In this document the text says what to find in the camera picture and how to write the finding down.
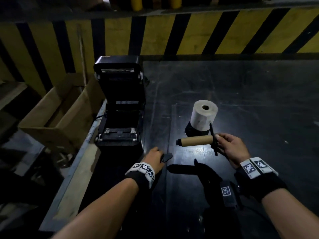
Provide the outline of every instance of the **person's left arm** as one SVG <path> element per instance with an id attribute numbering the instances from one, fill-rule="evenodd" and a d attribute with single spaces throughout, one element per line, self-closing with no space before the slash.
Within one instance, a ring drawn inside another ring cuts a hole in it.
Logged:
<path id="1" fill-rule="evenodd" d="M 143 162 L 152 166 L 157 174 L 164 167 L 160 162 L 163 152 L 152 148 Z M 114 238 L 139 191 L 135 180 L 126 178 L 92 202 L 73 221 L 59 231 L 53 239 Z"/>

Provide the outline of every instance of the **black wristband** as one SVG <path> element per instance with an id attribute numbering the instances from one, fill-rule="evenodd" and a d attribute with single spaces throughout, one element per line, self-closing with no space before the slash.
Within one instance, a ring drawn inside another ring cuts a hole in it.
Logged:
<path id="1" fill-rule="evenodd" d="M 235 178 L 243 194 L 253 196 L 259 203 L 270 192 L 277 189 L 287 189 L 287 185 L 275 173 L 265 173 L 250 179 L 242 167 L 238 168 Z"/>
<path id="2" fill-rule="evenodd" d="M 131 171 L 125 175 L 125 178 L 131 178 L 135 180 L 140 191 L 149 190 L 148 180 L 146 179 L 145 174 L 138 171 Z"/>

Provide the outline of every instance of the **black table surface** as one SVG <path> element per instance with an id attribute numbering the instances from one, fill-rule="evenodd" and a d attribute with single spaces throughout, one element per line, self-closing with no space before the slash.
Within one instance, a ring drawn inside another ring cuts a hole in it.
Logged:
<path id="1" fill-rule="evenodd" d="M 287 183 L 290 192 L 319 215 L 319 61 L 163 61 L 144 62 L 146 89 L 143 149 L 172 152 L 172 164 L 194 159 L 234 183 L 234 170 L 209 145 L 179 147 L 186 137 L 194 102 L 217 104 L 214 132 L 242 138 L 253 157 L 261 157 Z M 119 182 L 138 152 L 101 155 L 80 211 Z M 133 231 L 146 238 L 224 238 L 240 228 L 243 238 L 279 238 L 261 205 L 241 196 L 243 210 L 228 215 L 207 203 L 196 175 L 163 169 L 151 194 L 137 198 L 119 237 Z M 237 218 L 227 224 L 227 218 Z"/>

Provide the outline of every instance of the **person's left hand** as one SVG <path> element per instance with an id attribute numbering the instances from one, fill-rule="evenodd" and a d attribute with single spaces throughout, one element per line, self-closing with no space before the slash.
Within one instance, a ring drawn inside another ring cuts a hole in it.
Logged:
<path id="1" fill-rule="evenodd" d="M 151 165 L 155 171 L 155 174 L 157 174 L 165 165 L 163 162 L 160 161 L 160 158 L 163 154 L 164 152 L 162 150 L 159 150 L 158 147 L 154 147 L 148 152 L 148 154 L 146 154 L 142 162 Z"/>

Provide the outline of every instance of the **white paper roll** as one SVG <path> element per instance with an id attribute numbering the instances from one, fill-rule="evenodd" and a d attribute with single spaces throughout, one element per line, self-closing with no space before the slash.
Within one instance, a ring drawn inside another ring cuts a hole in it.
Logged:
<path id="1" fill-rule="evenodd" d="M 193 107 L 190 124 L 198 131 L 209 130 L 209 124 L 213 123 L 218 107 L 215 103 L 207 100 L 196 101 Z"/>

